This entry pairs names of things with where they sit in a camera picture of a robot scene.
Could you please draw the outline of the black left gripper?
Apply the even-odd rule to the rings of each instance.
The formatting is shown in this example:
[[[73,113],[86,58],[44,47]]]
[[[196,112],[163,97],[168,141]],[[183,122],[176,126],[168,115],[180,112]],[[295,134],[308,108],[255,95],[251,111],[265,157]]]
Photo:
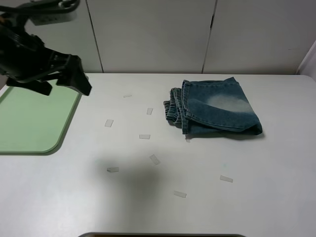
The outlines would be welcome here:
[[[70,88],[89,96],[92,86],[76,55],[46,48],[37,36],[1,33],[0,73],[7,76],[6,85],[49,96],[56,79],[57,86]]]

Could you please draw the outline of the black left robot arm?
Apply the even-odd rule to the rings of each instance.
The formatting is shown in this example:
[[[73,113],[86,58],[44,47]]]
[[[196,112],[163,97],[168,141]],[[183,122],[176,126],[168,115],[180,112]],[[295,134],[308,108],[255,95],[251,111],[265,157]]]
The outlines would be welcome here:
[[[77,55],[45,47],[36,35],[25,31],[27,16],[4,13],[0,16],[0,73],[6,85],[28,89],[48,96],[51,80],[88,96],[92,86]]]

